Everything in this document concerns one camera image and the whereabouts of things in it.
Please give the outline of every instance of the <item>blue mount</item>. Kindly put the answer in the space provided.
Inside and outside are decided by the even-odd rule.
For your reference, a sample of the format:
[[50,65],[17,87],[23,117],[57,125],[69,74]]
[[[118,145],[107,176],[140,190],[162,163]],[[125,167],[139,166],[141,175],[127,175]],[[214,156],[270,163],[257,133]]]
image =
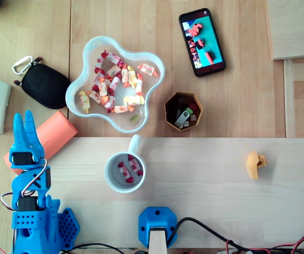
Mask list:
[[[146,248],[149,248],[151,228],[164,228],[167,241],[177,225],[177,216],[168,207],[148,207],[139,215],[138,224],[139,240]],[[170,247],[176,239],[177,234],[168,247]]]
[[44,149],[35,130],[32,113],[14,116],[14,144],[10,149],[12,168],[24,171],[12,182],[12,228],[16,230],[14,254],[59,254],[74,247],[80,226],[70,208],[58,213],[60,200],[46,196],[51,187],[50,167],[28,188],[38,197],[22,196],[21,191],[44,168]]

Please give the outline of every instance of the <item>clear plastic bowl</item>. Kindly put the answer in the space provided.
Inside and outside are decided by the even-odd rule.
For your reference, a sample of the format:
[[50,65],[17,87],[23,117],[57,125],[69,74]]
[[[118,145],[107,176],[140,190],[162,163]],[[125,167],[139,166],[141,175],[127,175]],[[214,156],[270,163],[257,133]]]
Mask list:
[[[93,80],[95,78],[94,66],[98,56],[104,50],[118,55],[125,64],[131,65],[136,73],[140,72],[140,70],[137,68],[138,65],[143,63],[152,65],[159,75],[158,77],[155,77],[148,76],[147,74],[142,74],[143,97],[145,98],[145,104],[137,106],[133,112],[125,112],[120,114],[111,112],[109,114],[106,112],[106,109],[103,105],[97,104],[91,98],[91,108],[88,110],[88,114],[86,114],[86,112],[82,109],[79,92],[81,90],[92,90]],[[150,52],[138,53],[124,50],[122,46],[120,46],[112,38],[106,36],[98,36],[91,39],[85,45],[83,51],[83,62],[84,68],[81,75],[70,84],[66,92],[66,104],[72,113],[80,117],[100,117],[112,124],[116,130],[123,133],[134,133],[144,127],[148,120],[149,98],[154,89],[156,89],[162,83],[165,77],[165,66],[162,60]],[[106,72],[111,68],[111,66],[113,66],[113,63],[105,60],[102,68]],[[122,106],[123,98],[130,95],[135,95],[135,89],[131,87],[125,88],[121,82],[114,93],[115,105]],[[131,123],[130,117],[135,114],[139,116],[139,119]]]

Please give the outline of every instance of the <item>orange case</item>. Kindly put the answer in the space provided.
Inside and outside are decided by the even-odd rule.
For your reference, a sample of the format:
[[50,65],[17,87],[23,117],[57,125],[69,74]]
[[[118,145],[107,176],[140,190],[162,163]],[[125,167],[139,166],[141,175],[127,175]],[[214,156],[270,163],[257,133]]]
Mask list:
[[[77,129],[61,111],[58,111],[51,116],[46,122],[37,128],[38,139],[41,145],[44,147],[45,158],[50,159],[77,133]],[[4,160],[8,167],[11,168],[11,163],[8,160],[8,154],[9,153],[4,155]],[[17,175],[23,171],[20,168],[11,169]]]

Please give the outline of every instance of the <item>carabiner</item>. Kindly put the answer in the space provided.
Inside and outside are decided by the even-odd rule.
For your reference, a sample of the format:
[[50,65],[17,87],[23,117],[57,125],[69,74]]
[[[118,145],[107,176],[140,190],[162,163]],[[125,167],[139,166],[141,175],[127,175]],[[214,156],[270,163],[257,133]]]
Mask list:
[[[31,61],[20,71],[20,72],[16,72],[15,67],[17,67],[18,65],[22,64],[23,62],[25,62],[26,60],[31,59]],[[31,56],[27,56],[24,57],[22,59],[20,59],[18,62],[16,62],[13,66],[12,66],[12,70],[15,74],[20,75],[23,74],[24,71],[27,70],[27,68],[29,68],[33,63],[33,58]]]

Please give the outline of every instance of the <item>yellow 3d printed part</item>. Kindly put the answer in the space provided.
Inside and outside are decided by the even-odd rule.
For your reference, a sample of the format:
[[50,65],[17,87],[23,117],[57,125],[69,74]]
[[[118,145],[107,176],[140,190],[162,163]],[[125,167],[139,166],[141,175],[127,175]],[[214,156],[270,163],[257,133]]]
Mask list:
[[248,176],[251,179],[259,179],[258,177],[258,169],[265,167],[267,165],[267,161],[265,156],[258,155],[256,151],[251,152],[246,160],[246,168],[248,172]]

